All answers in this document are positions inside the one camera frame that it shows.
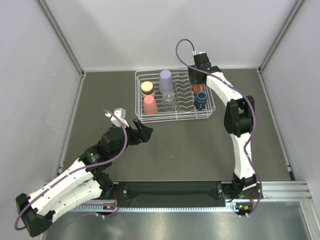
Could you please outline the dark blue mug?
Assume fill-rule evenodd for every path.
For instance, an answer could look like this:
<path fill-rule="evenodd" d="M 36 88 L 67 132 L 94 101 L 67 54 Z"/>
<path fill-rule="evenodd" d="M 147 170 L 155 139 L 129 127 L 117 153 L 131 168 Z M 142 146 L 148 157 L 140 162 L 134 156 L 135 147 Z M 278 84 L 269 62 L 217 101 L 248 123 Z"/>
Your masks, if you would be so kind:
<path fill-rule="evenodd" d="M 204 91 L 200 91 L 194 98 L 193 105 L 199 111 L 202 111 L 206 107 L 207 94 Z"/>

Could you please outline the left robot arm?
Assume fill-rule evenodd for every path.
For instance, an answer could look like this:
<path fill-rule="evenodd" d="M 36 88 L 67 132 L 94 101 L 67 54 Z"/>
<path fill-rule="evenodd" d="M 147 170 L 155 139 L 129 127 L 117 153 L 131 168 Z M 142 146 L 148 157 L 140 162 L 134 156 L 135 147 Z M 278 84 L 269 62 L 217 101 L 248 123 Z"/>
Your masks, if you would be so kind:
<path fill-rule="evenodd" d="M 41 189 L 16 197 L 18 219 L 30 237 L 47 231 L 53 222 L 77 206 L 97 198 L 107 199 L 114 192 L 114 183 L 104 171 L 120 157 L 128 146 L 147 143 L 153 128 L 140 120 L 131 126 L 110 127 L 100 141 L 89 147 L 58 177 Z"/>

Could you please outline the lavender plastic cup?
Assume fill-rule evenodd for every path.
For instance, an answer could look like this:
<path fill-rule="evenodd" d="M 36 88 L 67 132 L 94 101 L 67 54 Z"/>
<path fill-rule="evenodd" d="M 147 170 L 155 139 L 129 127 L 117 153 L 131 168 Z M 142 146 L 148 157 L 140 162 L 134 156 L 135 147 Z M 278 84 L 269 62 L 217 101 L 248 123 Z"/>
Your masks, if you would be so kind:
<path fill-rule="evenodd" d="M 159 91 L 161 94 L 174 91 L 172 73 L 167 69 L 160 72 Z"/>

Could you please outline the steel insulated tumbler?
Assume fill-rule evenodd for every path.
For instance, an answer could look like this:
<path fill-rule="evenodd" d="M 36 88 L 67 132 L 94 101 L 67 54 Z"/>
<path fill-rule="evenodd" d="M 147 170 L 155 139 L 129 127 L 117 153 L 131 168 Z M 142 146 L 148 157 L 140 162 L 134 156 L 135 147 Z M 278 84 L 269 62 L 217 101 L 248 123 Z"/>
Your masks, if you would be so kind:
<path fill-rule="evenodd" d="M 141 94 L 143 96 L 143 98 L 147 97 L 147 96 L 153 96 L 155 97 L 155 89 L 154 89 L 154 85 L 152 82 L 150 81 L 144 81 L 141 86 Z"/>

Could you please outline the clear plastic cup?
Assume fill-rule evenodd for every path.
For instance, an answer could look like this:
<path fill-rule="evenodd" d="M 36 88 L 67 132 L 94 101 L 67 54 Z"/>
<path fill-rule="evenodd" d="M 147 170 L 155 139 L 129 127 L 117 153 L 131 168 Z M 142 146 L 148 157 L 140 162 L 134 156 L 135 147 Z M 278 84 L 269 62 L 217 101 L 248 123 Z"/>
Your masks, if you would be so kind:
<path fill-rule="evenodd" d="M 162 95 L 162 109 L 166 112 L 172 112 L 176 110 L 175 94 L 172 91 L 165 92 Z"/>

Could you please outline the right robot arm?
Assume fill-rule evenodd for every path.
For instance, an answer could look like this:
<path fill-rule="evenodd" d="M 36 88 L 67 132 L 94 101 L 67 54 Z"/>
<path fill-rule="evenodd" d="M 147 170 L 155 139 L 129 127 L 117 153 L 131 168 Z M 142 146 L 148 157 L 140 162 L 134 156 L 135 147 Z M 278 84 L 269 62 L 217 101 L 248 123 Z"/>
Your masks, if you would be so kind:
<path fill-rule="evenodd" d="M 195 94 L 195 108 L 201 111 L 205 107 L 205 87 L 215 92 L 225 105 L 223 124 L 231 136 L 235 157 L 233 194 L 246 198 L 257 185 L 256 173 L 248 160 L 251 157 L 249 139 L 254 129 L 252 112 L 255 101 L 252 96 L 242 96 L 225 78 L 222 70 L 211 65 L 206 52 L 194 53 L 193 60 L 194 65 L 188 67 L 188 75 Z"/>

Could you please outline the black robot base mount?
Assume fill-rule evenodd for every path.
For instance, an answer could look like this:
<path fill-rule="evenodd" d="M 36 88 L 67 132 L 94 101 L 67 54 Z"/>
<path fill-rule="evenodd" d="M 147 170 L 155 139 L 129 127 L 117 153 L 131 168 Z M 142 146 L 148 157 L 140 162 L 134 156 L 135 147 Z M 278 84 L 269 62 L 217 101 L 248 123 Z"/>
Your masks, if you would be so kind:
<path fill-rule="evenodd" d="M 114 184 L 117 204 L 124 208 L 222 207 L 236 203 L 249 213 L 262 198 L 259 184 L 234 195 L 232 181 L 119 181 Z"/>

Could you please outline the pink handled mug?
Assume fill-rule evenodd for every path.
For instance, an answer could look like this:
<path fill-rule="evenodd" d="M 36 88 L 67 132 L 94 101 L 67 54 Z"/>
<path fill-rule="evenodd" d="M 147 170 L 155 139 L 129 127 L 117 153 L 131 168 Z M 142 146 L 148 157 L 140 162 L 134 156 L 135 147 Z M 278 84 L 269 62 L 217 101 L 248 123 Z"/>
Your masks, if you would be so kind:
<path fill-rule="evenodd" d="M 192 85 L 192 91 L 195 93 L 195 94 L 198 94 L 200 92 L 204 92 L 205 91 L 205 84 L 193 84 Z"/>

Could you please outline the pink plastic cup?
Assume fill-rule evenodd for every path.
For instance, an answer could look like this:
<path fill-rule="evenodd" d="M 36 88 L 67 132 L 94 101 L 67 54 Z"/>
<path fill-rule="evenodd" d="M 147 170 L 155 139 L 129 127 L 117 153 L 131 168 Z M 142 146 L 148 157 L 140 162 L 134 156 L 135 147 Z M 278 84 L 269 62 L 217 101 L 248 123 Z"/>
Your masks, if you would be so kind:
<path fill-rule="evenodd" d="M 158 113 L 157 102 L 152 95 L 147 95 L 144 98 L 143 110 L 146 115 L 156 115 Z"/>

